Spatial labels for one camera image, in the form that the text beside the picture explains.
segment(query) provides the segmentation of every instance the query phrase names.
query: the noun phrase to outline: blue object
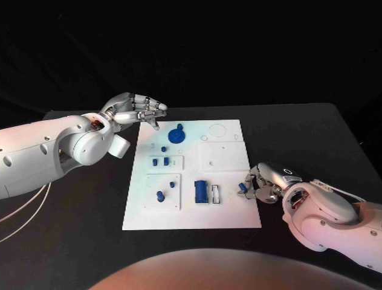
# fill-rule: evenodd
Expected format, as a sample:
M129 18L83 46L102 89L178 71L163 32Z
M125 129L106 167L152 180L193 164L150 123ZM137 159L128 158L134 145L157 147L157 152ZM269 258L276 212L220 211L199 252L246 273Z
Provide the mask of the blue object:
M247 188L242 183L239 183L239 188L243 190L245 193L247 192Z
M184 141L184 131L181 130L181 124L177 124L175 129L167 134L168 141L173 144L181 143Z
M194 181L193 186L196 187L196 204L207 204L209 197L206 195L206 181Z
M163 192L157 192L155 196L158 197L158 202L163 202L163 200L164 200Z

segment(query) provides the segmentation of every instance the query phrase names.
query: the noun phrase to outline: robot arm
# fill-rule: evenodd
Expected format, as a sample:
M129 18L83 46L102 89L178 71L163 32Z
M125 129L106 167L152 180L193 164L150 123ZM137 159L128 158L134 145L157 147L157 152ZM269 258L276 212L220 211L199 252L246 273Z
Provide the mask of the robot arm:
M124 93L99 113L67 116L0 130L0 199L30 192L105 153L122 158L129 143L115 133L155 117L167 107L151 98Z
M252 189L253 179L258 189ZM318 180L302 182L294 170L271 163L259 163L250 169L239 186L239 196L265 203L282 197L282 220L305 247L314 251L331 248L382 273L380 204L357 198L360 202L351 205L335 194L334 190L340 190Z

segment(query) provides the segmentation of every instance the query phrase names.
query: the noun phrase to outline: table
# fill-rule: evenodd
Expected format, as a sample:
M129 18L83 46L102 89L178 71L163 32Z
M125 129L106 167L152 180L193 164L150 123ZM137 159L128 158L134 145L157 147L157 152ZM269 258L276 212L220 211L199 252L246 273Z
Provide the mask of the table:
M44 119L83 113L52 111ZM382 180L331 104L173 108L160 120L216 119L239 119L250 166L262 161L285 164L304 180L318 178L382 203ZM95 165L54 181L36 218L0 244L0 289L85 289L134 262L191 248L289 257L382 287L382 274L335 251L317 253L298 243L281 220L279 202L258 201L259 229L121 231L138 124L119 135L131 143L124 158L106 154ZM0 217L31 195L1 200ZM0 225L0 238L24 222L39 202Z

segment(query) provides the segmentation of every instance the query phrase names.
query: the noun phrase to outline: white board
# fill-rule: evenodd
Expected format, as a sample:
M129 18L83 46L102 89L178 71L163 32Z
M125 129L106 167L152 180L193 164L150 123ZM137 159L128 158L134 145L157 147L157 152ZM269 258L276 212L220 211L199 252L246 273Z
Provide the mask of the white board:
M173 144L167 134L177 124L183 126L186 137L180 144ZM237 184L249 171L239 120L170 121L158 122L158 125L160 130L155 131L147 123L139 124L122 229L259 228L256 200L240 198L236 194ZM211 150L219 149L217 146L224 147L223 155L222 151ZM232 155L230 164L226 162L227 155ZM158 159L157 166L152 166L154 158ZM216 161L213 166L204 165L209 158ZM177 189L168 188L170 174L180 175ZM147 182L151 175L164 175L165 178L157 178L160 184L155 181ZM207 204L196 204L196 180L207 183ZM217 185L219 204L213 204L211 185ZM158 203L155 192L161 187L165 187L165 194L171 196L173 189L178 190L178 210L177 207L168 209L173 200L167 202L167 208L161 206L167 199ZM147 204L151 204L151 210L144 208Z

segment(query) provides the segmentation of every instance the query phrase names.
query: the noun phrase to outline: white cable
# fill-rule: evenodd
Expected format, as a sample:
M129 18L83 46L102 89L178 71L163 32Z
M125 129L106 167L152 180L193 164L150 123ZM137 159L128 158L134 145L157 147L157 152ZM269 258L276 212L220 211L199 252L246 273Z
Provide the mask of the white cable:
M47 191L44 192L44 198L47 197L47 194L49 194L49 187L47 187ZM39 210L40 210L40 207L42 207L42 205L43 205L43 203L44 203L44 198L43 198L43 201L40 202L40 205L39 205L39 208L36 209L36 211L34 211L34 214L31 215L31 217L27 219L27 221L26 221L26 223L18 227L18 229L11 233L11 234L8 234L1 240L0 240L0 243L8 238L8 237L11 237L17 232L18 232L18 230L26 226L26 224L30 222L30 220L33 219L33 217L36 216L36 213L39 212Z
M351 198L357 199L358 201L361 201L361 202L366 201L366 200L364 200L363 198L360 198L358 196L353 195L353 194L348 193L348 192L344 192L343 190L334 188L334 187L330 186L328 184L327 184L327 187L330 187L332 190L335 190L337 192L343 193L344 195L350 196Z
M39 191L36 192L36 195L31 197L31 199L18 207L17 210L14 210L6 217L3 217L0 219L0 222L3 222L7 218L10 218L26 206L27 204L34 200L34 198L39 196L39 194L42 193L43 189L44 189L46 185L43 185L43 187L39 189Z

